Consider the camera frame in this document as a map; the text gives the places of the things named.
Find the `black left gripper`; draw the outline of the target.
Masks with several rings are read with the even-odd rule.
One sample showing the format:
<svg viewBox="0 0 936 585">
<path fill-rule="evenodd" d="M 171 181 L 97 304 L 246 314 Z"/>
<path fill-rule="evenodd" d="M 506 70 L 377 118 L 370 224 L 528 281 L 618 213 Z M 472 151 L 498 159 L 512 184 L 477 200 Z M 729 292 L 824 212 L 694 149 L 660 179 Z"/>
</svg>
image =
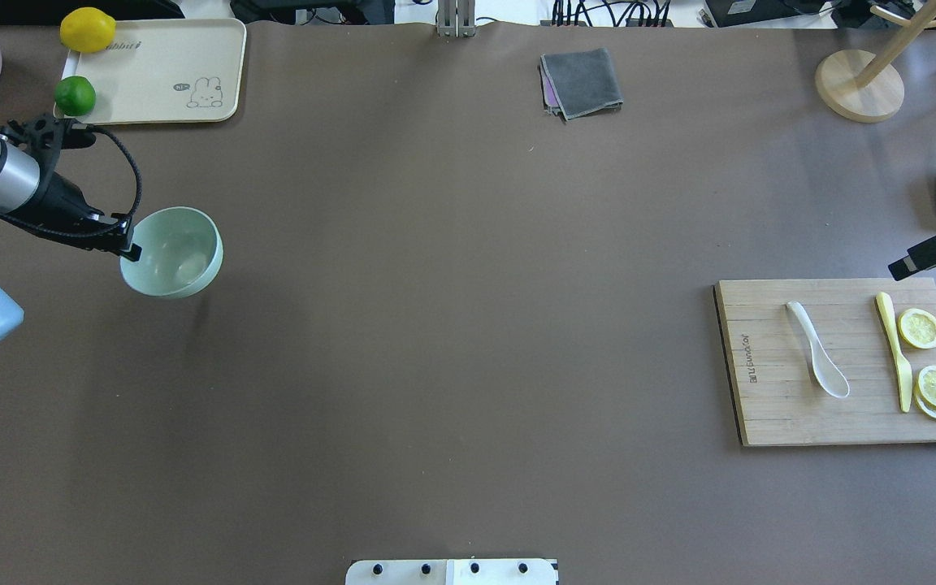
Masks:
<svg viewBox="0 0 936 585">
<path fill-rule="evenodd" d="M 40 228 L 42 234 L 58 231 L 66 238 L 102 236 L 115 245 L 115 255 L 138 262 L 142 248 L 132 241 L 132 214 L 111 214 L 114 223 L 101 221 L 104 212 L 86 203 L 82 190 L 57 173 L 63 150 L 89 148 L 96 141 L 89 127 L 75 126 L 74 119 L 37 116 L 28 122 L 10 121 L 0 127 L 0 136 L 37 164 L 36 188 L 23 204 L 5 215 Z"/>
</svg>

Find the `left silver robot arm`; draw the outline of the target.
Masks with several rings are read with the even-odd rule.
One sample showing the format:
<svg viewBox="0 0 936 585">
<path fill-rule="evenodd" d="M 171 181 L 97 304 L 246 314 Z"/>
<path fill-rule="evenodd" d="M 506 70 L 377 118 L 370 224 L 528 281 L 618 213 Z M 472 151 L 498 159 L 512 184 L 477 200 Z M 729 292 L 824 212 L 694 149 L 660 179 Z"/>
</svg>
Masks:
<svg viewBox="0 0 936 585">
<path fill-rule="evenodd" d="M 99 249 L 130 262 L 141 258 L 134 243 L 135 210 L 104 214 L 57 171 L 64 150 L 92 147 L 109 131 L 92 123 L 37 116 L 0 128 L 0 221 L 77 249 Z M 0 341 L 23 322 L 24 311 L 0 286 Z"/>
</svg>

